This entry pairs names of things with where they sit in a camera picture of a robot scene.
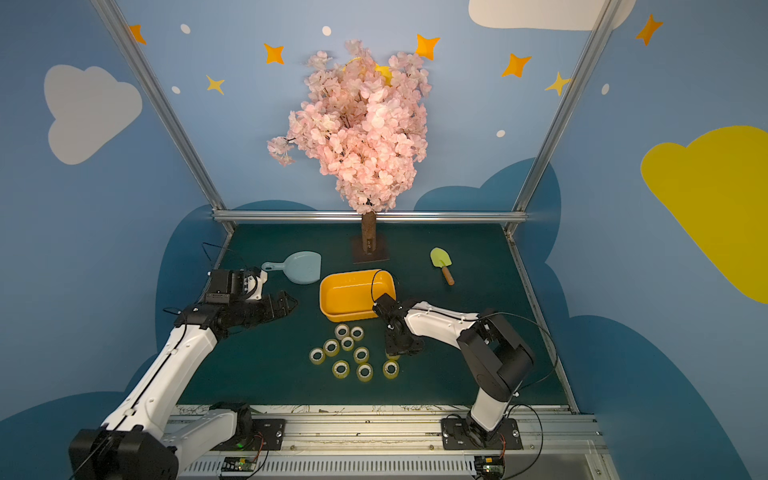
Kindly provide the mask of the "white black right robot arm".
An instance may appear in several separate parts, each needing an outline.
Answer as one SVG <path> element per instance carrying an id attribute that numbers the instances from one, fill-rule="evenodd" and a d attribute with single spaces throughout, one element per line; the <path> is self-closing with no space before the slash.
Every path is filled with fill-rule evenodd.
<path id="1" fill-rule="evenodd" d="M 386 324 L 389 355 L 415 355 L 426 338 L 458 349 L 478 385 L 468 429 L 482 439 L 498 431 L 512 397 L 536 363 L 533 350 L 501 313 L 461 313 L 426 301 L 401 303 L 386 293 L 373 300 L 372 310 Z"/>

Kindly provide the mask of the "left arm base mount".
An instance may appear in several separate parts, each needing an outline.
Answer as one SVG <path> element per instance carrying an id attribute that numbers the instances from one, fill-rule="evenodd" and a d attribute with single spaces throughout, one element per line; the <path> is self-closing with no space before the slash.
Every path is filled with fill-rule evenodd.
<path id="1" fill-rule="evenodd" d="M 261 417 L 247 403 L 217 402 L 210 410 L 227 409 L 237 414 L 235 433 L 228 440 L 213 448 L 213 451 L 257 451 L 259 448 L 267 451 L 282 448 L 286 420 Z"/>

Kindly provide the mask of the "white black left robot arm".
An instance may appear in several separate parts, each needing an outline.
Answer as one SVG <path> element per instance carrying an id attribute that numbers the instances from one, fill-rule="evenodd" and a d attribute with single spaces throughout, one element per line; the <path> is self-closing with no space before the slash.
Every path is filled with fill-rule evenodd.
<path id="1" fill-rule="evenodd" d="M 197 303 L 179 312 L 166 345 L 125 400 L 69 446 L 74 479 L 175 479 L 225 444 L 262 453 L 276 438 L 256 426 L 244 403 L 219 402 L 176 433 L 165 429 L 204 359 L 233 330 L 284 318 L 297 307 L 284 291 L 260 300 Z"/>

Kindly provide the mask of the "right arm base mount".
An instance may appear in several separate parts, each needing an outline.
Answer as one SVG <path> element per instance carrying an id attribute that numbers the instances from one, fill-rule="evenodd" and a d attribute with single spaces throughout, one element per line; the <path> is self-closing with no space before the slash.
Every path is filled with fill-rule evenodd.
<path id="1" fill-rule="evenodd" d="M 445 450 L 522 450 L 523 443 L 517 422 L 503 419 L 491 432 L 471 423 L 468 418 L 449 415 L 440 421 L 441 440 Z"/>

